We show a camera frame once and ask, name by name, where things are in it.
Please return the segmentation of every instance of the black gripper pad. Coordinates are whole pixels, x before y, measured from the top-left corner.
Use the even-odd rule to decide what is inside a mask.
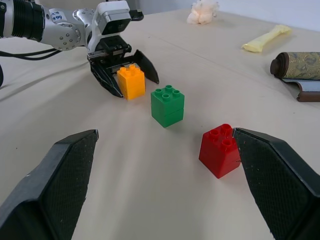
[[[86,199],[97,130],[55,143],[0,207],[0,240],[70,240]]]
[[[320,239],[320,176],[283,140],[235,128],[245,176],[276,240]]]

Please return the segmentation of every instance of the lego stud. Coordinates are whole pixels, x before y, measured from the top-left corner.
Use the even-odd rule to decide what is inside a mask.
[[[127,69],[125,67],[120,67],[120,73],[126,74]]]
[[[232,132],[232,127],[229,124],[223,124],[221,126],[221,133],[224,136],[227,136],[227,135],[231,134],[231,132]]]
[[[135,75],[135,74],[136,74],[136,66],[133,65],[133,64],[131,64],[131,65],[129,66],[129,71],[131,72],[131,75],[132,75],[132,76]]]
[[[227,151],[232,146],[230,139],[223,139],[221,143],[221,148],[223,151]]]
[[[217,140],[219,138],[219,131],[217,129],[212,129],[209,132],[209,138],[211,138],[213,140]]]
[[[163,99],[163,101],[165,101],[165,102],[170,101],[170,96],[169,96],[169,94],[163,94],[163,95],[162,95],[162,99]]]
[[[169,92],[169,93],[172,93],[173,88],[172,88],[171,85],[167,85],[167,86],[165,86],[165,90],[166,90],[167,92]]]
[[[157,95],[157,96],[161,96],[162,95],[162,89],[161,88],[157,88],[154,92],[155,92],[155,95]]]
[[[173,95],[174,98],[177,98],[177,97],[180,96],[180,91],[179,90],[174,90],[172,95]]]

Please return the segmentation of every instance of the red lego block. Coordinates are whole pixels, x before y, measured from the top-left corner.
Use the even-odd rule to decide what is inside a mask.
[[[219,179],[240,166],[232,127],[223,124],[202,137],[199,160]]]

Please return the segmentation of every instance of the white wall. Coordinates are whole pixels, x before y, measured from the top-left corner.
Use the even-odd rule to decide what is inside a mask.
[[[139,0],[145,14],[190,8],[196,0]],[[220,10],[320,31],[320,0],[217,0]]]

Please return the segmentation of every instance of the stacked green blocks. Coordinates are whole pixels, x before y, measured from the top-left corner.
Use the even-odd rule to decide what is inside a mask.
[[[164,128],[184,119],[185,95],[171,85],[151,93],[151,115]]]

